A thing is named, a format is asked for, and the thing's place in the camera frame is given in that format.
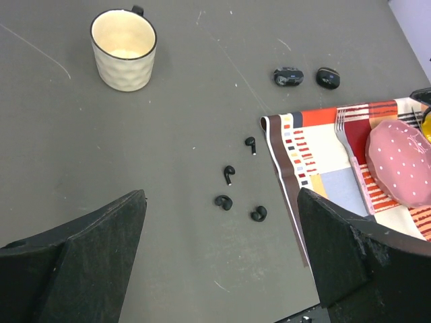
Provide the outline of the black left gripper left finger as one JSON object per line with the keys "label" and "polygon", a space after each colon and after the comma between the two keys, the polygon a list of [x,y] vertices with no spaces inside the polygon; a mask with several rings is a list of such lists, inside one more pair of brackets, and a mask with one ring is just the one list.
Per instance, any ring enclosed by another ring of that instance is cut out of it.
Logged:
{"label": "black left gripper left finger", "polygon": [[1,248],[2,322],[118,322],[147,199],[134,190]]}

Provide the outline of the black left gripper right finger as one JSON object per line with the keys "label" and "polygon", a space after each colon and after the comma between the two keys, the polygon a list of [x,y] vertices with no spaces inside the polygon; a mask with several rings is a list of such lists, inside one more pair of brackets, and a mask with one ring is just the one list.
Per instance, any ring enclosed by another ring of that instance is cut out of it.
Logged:
{"label": "black left gripper right finger", "polygon": [[430,243],[302,188],[297,198],[320,304],[332,322],[429,322]]}

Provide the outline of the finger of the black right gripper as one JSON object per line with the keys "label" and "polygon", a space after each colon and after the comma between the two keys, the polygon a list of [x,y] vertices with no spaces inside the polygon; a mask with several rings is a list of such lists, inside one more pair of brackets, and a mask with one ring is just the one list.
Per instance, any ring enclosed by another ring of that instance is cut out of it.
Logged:
{"label": "finger of the black right gripper", "polygon": [[409,97],[420,103],[431,103],[431,87],[417,89],[413,91]]}

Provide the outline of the black stem earbud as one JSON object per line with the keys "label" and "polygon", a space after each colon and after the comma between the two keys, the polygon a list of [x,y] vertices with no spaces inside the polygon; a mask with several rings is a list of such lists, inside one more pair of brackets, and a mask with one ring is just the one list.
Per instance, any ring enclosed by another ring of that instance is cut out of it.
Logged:
{"label": "black stem earbud", "polygon": [[248,137],[245,139],[244,144],[251,148],[252,155],[257,154],[256,150],[256,139],[254,137]]}
{"label": "black stem earbud", "polygon": [[231,181],[230,177],[231,177],[232,175],[235,175],[235,173],[236,173],[236,170],[235,170],[235,168],[234,168],[233,166],[231,166],[231,165],[228,165],[228,166],[226,166],[226,167],[224,168],[224,178],[225,178],[225,180],[226,180],[226,184],[227,184],[228,186],[231,186],[231,185],[232,185],[232,181]]}

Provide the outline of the glossy black gold-trim charging case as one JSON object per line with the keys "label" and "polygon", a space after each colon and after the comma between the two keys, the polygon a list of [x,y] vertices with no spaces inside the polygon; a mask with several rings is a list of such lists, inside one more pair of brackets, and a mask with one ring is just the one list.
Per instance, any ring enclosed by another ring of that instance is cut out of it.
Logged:
{"label": "glossy black gold-trim charging case", "polygon": [[340,86],[341,78],[336,70],[328,67],[321,67],[317,70],[316,82],[323,88],[333,90]]}

